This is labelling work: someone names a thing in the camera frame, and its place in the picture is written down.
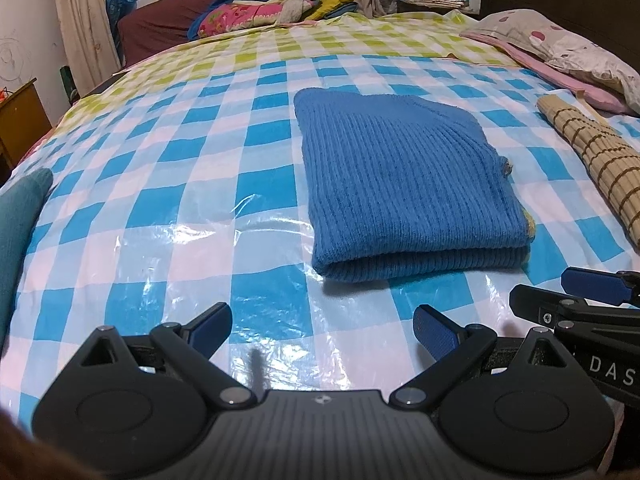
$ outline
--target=checkered bedsheet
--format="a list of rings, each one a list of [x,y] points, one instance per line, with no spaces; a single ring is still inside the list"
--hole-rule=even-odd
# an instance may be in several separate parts
[[[313,231],[292,99],[303,88],[415,94],[469,110],[535,218],[521,271],[359,285],[310,268]],[[260,347],[274,388],[380,388],[424,368],[411,329],[429,303],[464,325],[522,334],[517,283],[559,289],[566,266],[640,260],[567,143],[537,113],[552,88],[528,70],[423,57],[324,56],[179,82],[51,139],[16,173],[54,184],[28,249],[0,402],[26,424],[38,398],[102,324],[145,333],[228,301],[233,333],[213,357],[239,381]],[[612,124],[640,148],[640,121]]]
[[[347,13],[313,26],[268,25],[191,41],[137,63],[102,94],[81,100],[67,113],[56,134],[67,133],[88,118],[111,112],[140,94],[267,62],[329,54],[376,54],[454,56],[469,63],[518,66],[491,45],[460,36],[462,30],[475,23],[458,10],[445,16],[406,12],[375,20]]]

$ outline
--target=blue and white checkered sheet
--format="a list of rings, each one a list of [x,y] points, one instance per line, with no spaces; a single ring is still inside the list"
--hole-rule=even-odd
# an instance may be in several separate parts
[[[469,110],[513,163],[537,234],[522,271],[448,272],[359,285],[310,267],[313,230],[293,96],[324,87],[416,94]],[[559,290],[565,267],[640,270],[572,151],[536,110],[551,86],[524,69],[446,59],[327,56],[264,64],[140,95],[50,140],[15,172],[54,171],[28,249],[0,402],[28,424],[38,398],[98,325],[141,334],[217,301],[234,316],[213,362],[247,381],[262,349],[273,388],[379,388],[428,364],[412,333],[429,303],[464,325],[524,334],[508,293]],[[640,148],[640,121],[611,123]]]

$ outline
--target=pile of clothes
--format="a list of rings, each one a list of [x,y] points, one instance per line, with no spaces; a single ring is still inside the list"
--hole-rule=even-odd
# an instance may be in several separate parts
[[[124,61],[124,51],[122,42],[120,41],[120,31],[118,30],[118,22],[127,14],[133,12],[136,8],[135,0],[104,0],[107,9],[107,18],[109,19],[109,28],[113,36],[113,44],[116,47],[120,62]]]
[[[187,38],[193,41],[274,23],[336,18],[356,10],[355,0],[215,0],[191,24]]]

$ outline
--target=folded sweater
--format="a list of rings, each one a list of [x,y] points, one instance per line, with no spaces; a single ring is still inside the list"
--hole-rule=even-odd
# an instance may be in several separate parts
[[[526,259],[534,227],[468,112],[318,88],[294,107],[320,275],[364,282]]]

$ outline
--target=maroon blanket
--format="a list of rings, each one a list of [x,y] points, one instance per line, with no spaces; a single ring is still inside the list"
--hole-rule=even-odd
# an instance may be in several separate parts
[[[187,30],[213,0],[159,0],[118,23],[129,67],[153,54],[187,42]]]

